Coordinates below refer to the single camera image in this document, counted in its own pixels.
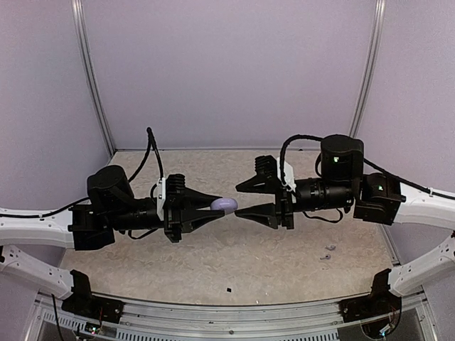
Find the vertical metal pole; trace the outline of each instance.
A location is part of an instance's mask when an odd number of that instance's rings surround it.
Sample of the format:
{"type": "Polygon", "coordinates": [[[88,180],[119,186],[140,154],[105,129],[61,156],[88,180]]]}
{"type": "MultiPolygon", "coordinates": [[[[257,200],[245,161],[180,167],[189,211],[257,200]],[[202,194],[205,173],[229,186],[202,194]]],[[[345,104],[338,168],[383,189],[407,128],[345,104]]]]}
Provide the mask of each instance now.
{"type": "Polygon", "coordinates": [[[74,23],[76,26],[76,34],[79,43],[80,54],[82,56],[82,64],[84,65],[85,76],[92,96],[95,113],[98,123],[100,124],[102,137],[104,139],[107,151],[110,157],[113,157],[116,148],[112,138],[109,124],[105,116],[105,111],[102,108],[100,93],[98,91],[95,73],[93,71],[92,60],[90,59],[90,49],[87,39],[87,31],[85,29],[84,11],[82,8],[82,0],[71,0],[73,6],[74,23]]]}
{"type": "Polygon", "coordinates": [[[363,112],[370,91],[371,80],[375,70],[376,59],[378,57],[378,50],[380,38],[382,33],[382,23],[384,21],[385,0],[376,0],[375,20],[373,25],[373,32],[371,33],[370,48],[368,49],[367,64],[363,74],[362,87],[355,106],[355,114],[353,122],[349,129],[349,136],[356,137],[362,121],[363,112]]]}

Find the wire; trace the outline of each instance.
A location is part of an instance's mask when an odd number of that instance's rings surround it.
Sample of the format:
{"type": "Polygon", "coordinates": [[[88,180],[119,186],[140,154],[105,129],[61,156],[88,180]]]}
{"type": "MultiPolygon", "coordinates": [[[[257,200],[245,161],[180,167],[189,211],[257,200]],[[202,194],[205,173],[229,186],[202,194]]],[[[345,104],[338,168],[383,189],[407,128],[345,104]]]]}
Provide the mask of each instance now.
{"type": "Polygon", "coordinates": [[[156,184],[154,184],[151,189],[150,189],[150,198],[152,199],[153,202],[156,203],[156,200],[155,200],[155,197],[154,197],[154,191],[155,191],[155,188],[156,188],[156,184]]]}
{"type": "Polygon", "coordinates": [[[311,140],[311,141],[322,141],[322,137],[313,136],[313,135],[293,135],[289,137],[282,146],[282,149],[279,151],[279,170],[280,170],[280,179],[282,183],[285,185],[286,181],[284,180],[284,158],[286,156],[286,149],[291,144],[291,142],[296,140],[311,140]]]}
{"type": "Polygon", "coordinates": [[[58,322],[57,303],[55,303],[54,295],[52,295],[52,303],[54,304],[55,324],[57,325],[58,336],[60,336],[60,341],[65,341],[62,335],[62,330],[60,329],[60,323],[58,322]]]}
{"type": "Polygon", "coordinates": [[[150,155],[150,149],[151,149],[151,144],[152,144],[152,138],[153,138],[153,133],[151,132],[150,127],[147,128],[147,135],[149,137],[149,140],[147,142],[147,149],[145,150],[144,157],[142,158],[141,163],[139,164],[139,167],[136,169],[136,171],[131,175],[128,179],[128,182],[132,182],[137,175],[142,171],[142,168],[144,167],[145,163],[147,162],[147,159],[149,158],[150,155]]]}
{"type": "Polygon", "coordinates": [[[144,234],[141,234],[139,237],[134,237],[133,236],[133,231],[129,230],[128,231],[128,237],[130,237],[133,240],[138,240],[138,239],[142,239],[144,237],[147,237],[149,234],[154,233],[156,230],[158,230],[158,229],[151,229],[151,230],[145,232],[144,234]]]}
{"type": "Polygon", "coordinates": [[[303,212],[304,216],[307,217],[308,219],[316,219],[316,220],[322,220],[323,222],[330,222],[331,224],[336,224],[338,222],[340,222],[342,219],[343,219],[343,213],[340,211],[340,209],[336,209],[340,215],[340,217],[337,219],[337,220],[330,220],[330,219],[326,219],[324,217],[318,217],[318,216],[310,216],[308,215],[306,212],[303,212]]]}
{"type": "MultiPolygon", "coordinates": [[[[144,157],[142,158],[142,161],[141,163],[139,164],[139,167],[136,169],[136,171],[133,173],[133,175],[128,179],[128,182],[132,182],[136,177],[137,175],[142,171],[142,168],[144,167],[146,161],[147,161],[147,158],[149,157],[149,154],[150,154],[150,149],[151,147],[154,147],[154,150],[155,150],[155,155],[156,155],[156,159],[158,160],[158,166],[159,166],[159,169],[160,169],[160,178],[163,177],[163,164],[161,163],[161,158],[159,156],[159,152],[158,152],[158,149],[156,147],[156,141],[155,141],[155,137],[154,137],[154,134],[151,130],[150,127],[147,128],[147,134],[149,136],[149,142],[147,144],[147,150],[144,154],[144,157]]],[[[81,203],[82,201],[86,201],[88,200],[89,197],[83,197],[82,199],[79,199],[79,200],[76,200],[75,202],[72,202],[66,206],[63,206],[57,210],[54,210],[54,211],[50,211],[49,213],[45,213],[43,215],[9,215],[9,214],[6,214],[6,213],[1,213],[0,214],[0,217],[5,217],[5,218],[19,218],[19,219],[38,219],[38,218],[47,218],[47,217],[51,217],[53,215],[56,215],[58,213],[61,213],[73,206],[76,206],[77,204],[81,203]]]]}
{"type": "Polygon", "coordinates": [[[413,183],[412,181],[409,181],[409,180],[406,180],[404,178],[401,178],[398,175],[392,174],[391,172],[385,170],[384,168],[382,168],[382,167],[374,164],[373,162],[367,160],[366,158],[363,159],[363,162],[365,162],[365,164],[369,165],[370,167],[374,168],[375,170],[380,171],[381,173],[384,173],[385,175],[388,175],[391,178],[394,178],[395,180],[398,180],[401,183],[404,183],[405,185],[413,187],[413,188],[415,188],[417,190],[421,190],[422,192],[424,192],[426,194],[436,195],[437,197],[443,197],[443,198],[449,199],[449,200],[455,200],[455,197],[452,196],[452,195],[447,195],[447,194],[438,193],[438,192],[432,192],[432,190],[430,190],[427,187],[419,185],[418,183],[413,183]]]}
{"type": "Polygon", "coordinates": [[[36,218],[47,218],[52,215],[56,215],[60,212],[63,212],[64,210],[67,210],[68,208],[72,206],[76,206],[77,204],[81,203],[82,201],[88,200],[88,197],[83,197],[82,199],[76,200],[75,202],[72,202],[66,206],[63,206],[62,208],[59,208],[58,210],[55,211],[50,211],[49,213],[45,213],[43,215],[8,215],[8,214],[0,214],[0,217],[5,217],[5,218],[19,218],[19,219],[36,219],[36,218]]]}
{"type": "Polygon", "coordinates": [[[398,325],[400,324],[400,321],[401,321],[401,314],[402,314],[402,302],[400,300],[400,309],[399,309],[399,313],[398,313],[398,318],[396,319],[396,323],[395,323],[395,319],[392,321],[393,329],[391,331],[389,331],[389,333],[386,336],[389,336],[394,331],[396,331],[396,329],[398,328],[398,325]]]}
{"type": "Polygon", "coordinates": [[[150,127],[147,128],[147,134],[149,135],[149,137],[151,137],[151,146],[155,152],[156,162],[158,162],[159,168],[159,178],[161,179],[164,177],[163,163],[161,162],[161,157],[159,155],[158,146],[156,145],[154,133],[151,131],[150,127]]]}
{"type": "Polygon", "coordinates": [[[316,159],[316,162],[314,163],[314,172],[316,173],[316,175],[320,178],[322,178],[322,175],[321,173],[319,172],[319,165],[321,164],[321,153],[319,153],[318,155],[318,158],[316,159]]]}

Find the black joint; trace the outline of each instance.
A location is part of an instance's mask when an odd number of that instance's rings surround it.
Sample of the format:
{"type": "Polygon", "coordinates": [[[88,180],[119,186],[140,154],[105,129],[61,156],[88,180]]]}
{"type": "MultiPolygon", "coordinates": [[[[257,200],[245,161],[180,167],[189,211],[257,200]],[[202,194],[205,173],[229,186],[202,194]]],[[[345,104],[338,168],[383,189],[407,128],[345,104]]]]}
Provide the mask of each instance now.
{"type": "Polygon", "coordinates": [[[390,269],[385,269],[375,275],[371,293],[356,298],[347,298],[340,301],[339,308],[345,323],[374,318],[399,310],[401,298],[393,295],[388,284],[390,269]]]}
{"type": "Polygon", "coordinates": [[[90,281],[86,274],[72,270],[73,294],[62,302],[62,310],[76,315],[102,320],[111,323],[119,323],[123,313],[124,303],[111,298],[92,295],[90,281]]]}

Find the white wall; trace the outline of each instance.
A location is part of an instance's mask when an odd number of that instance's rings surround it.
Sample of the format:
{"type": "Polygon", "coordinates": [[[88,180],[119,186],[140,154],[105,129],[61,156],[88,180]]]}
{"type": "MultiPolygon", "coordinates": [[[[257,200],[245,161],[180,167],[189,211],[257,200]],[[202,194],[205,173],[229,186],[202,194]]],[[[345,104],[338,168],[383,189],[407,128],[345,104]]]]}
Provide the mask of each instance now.
{"type": "MultiPolygon", "coordinates": [[[[0,207],[51,209],[86,196],[108,160],[70,1],[0,1],[0,207]]],[[[29,247],[51,264],[61,249],[29,247]]],[[[0,275],[0,340],[19,340],[37,288],[0,275]]]]}
{"type": "Polygon", "coordinates": [[[375,1],[84,2],[118,148],[278,147],[347,134],[375,1]]]}
{"type": "MultiPolygon", "coordinates": [[[[422,185],[455,192],[455,2],[388,1],[378,62],[359,138],[366,156],[422,185]]],[[[390,229],[406,262],[448,232],[390,229]]],[[[424,286],[440,340],[455,335],[455,275],[424,286]]]]}

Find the table surface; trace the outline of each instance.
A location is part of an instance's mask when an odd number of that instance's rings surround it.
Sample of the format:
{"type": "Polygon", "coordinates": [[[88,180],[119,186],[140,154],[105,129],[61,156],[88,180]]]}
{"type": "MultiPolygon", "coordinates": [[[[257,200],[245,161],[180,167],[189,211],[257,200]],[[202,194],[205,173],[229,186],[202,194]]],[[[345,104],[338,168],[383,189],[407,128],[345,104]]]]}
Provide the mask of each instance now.
{"type": "MultiPolygon", "coordinates": [[[[277,151],[162,151],[161,158],[166,174],[182,173],[188,187],[233,197],[242,208],[274,199],[235,191],[255,174],[255,157],[267,154],[278,156],[277,151]]],[[[111,164],[131,175],[143,155],[118,152],[111,164]]],[[[315,177],[317,155],[287,152],[296,178],[315,177]]],[[[149,195],[158,176],[152,153],[132,182],[136,197],[149,195]]],[[[336,211],[319,214],[338,216],[336,211]]],[[[96,292],[207,305],[296,303],[364,293],[377,272],[391,267],[377,225],[353,220],[352,215],[338,224],[294,217],[294,230],[275,230],[228,215],[183,234],[178,244],[170,243],[161,230],[141,240],[115,232],[116,242],[102,250],[67,250],[62,267],[87,274],[96,292]],[[336,249],[327,251],[328,245],[336,249]],[[320,260],[326,254],[331,259],[320,260]]]]}

